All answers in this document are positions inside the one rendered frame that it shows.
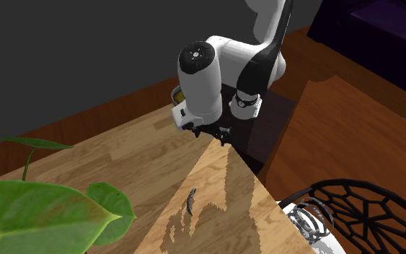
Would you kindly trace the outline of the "black lattice chair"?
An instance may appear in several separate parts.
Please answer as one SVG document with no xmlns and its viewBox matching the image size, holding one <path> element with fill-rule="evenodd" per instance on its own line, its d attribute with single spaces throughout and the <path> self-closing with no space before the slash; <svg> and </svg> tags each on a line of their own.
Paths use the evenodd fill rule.
<svg viewBox="0 0 406 254">
<path fill-rule="evenodd" d="M 406 254 L 406 200 L 396 193 L 362 180 L 322 180 L 278 205 L 283 209 L 306 197 L 328 207 L 335 224 L 332 234 L 343 236 L 355 254 Z"/>
</svg>

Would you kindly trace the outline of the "light wooden table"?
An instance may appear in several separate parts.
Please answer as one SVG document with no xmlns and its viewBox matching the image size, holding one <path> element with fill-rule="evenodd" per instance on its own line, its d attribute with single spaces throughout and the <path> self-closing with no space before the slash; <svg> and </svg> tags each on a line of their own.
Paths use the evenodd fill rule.
<svg viewBox="0 0 406 254">
<path fill-rule="evenodd" d="M 123 238 L 88 254 L 315 254 L 235 149 L 179 131 L 170 106 L 6 179 L 23 175 L 81 191 L 106 182 L 126 194 L 138 218 Z"/>
</svg>

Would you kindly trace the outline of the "dark purple sofa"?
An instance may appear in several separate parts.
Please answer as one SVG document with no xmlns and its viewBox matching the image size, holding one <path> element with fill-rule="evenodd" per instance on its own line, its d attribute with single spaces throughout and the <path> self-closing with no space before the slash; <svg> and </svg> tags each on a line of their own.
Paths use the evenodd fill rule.
<svg viewBox="0 0 406 254">
<path fill-rule="evenodd" d="M 323 0 L 307 36 L 406 91 L 406 0 Z"/>
</svg>

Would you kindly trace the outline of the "dark robot stand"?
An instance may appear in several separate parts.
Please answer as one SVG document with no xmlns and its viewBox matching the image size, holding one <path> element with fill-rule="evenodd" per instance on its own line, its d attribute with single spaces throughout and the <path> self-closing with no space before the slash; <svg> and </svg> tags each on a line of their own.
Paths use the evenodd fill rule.
<svg viewBox="0 0 406 254">
<path fill-rule="evenodd" d="M 223 114 L 220 126 L 230 129 L 229 143 L 240 155 L 248 168 L 257 175 L 272 153 L 296 103 L 286 97 L 268 91 L 261 94 L 262 105 L 256 118 L 239 120 L 230 111 L 229 102 L 236 90 L 221 86 Z"/>
</svg>

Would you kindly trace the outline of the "green leafy plant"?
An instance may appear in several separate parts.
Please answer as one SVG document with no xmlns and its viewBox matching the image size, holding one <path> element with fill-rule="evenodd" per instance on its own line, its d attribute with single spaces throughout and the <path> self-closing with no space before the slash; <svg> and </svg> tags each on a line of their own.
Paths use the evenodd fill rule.
<svg viewBox="0 0 406 254">
<path fill-rule="evenodd" d="M 138 217 L 106 182 L 67 185 L 0 180 L 0 254 L 87 254 L 123 237 Z"/>
</svg>

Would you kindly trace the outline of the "dark grey curved object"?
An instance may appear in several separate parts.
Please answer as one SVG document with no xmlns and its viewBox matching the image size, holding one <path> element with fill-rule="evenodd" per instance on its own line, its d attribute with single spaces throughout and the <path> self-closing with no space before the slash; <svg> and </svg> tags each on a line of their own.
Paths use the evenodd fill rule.
<svg viewBox="0 0 406 254">
<path fill-rule="evenodd" d="M 189 215 L 191 215 L 191 216 L 193 215 L 193 213 L 192 213 L 192 201 L 193 201 L 193 197 L 194 197 L 196 191 L 197 191 L 197 189 L 193 188 L 189 192 L 189 194 L 187 196 L 187 199 L 186 199 L 186 209 L 187 209 L 187 212 L 189 213 Z"/>
</svg>

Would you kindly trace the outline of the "white object with grey coil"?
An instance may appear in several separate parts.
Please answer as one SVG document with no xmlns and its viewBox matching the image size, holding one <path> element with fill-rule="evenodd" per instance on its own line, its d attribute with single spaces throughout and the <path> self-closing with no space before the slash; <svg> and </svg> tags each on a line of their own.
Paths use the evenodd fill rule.
<svg viewBox="0 0 406 254">
<path fill-rule="evenodd" d="M 289 203 L 283 211 L 316 254 L 346 254 L 332 234 L 333 215 L 319 199 L 302 198 L 298 204 Z"/>
</svg>

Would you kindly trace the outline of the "grey bowl with yellow contents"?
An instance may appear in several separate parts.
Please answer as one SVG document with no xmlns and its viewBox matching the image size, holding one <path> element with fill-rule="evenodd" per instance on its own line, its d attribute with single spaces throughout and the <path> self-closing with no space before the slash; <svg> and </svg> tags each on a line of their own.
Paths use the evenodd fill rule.
<svg viewBox="0 0 406 254">
<path fill-rule="evenodd" d="M 181 90 L 180 85 L 176 86 L 171 92 L 172 104 L 174 106 L 179 105 L 185 100 L 185 96 Z"/>
</svg>

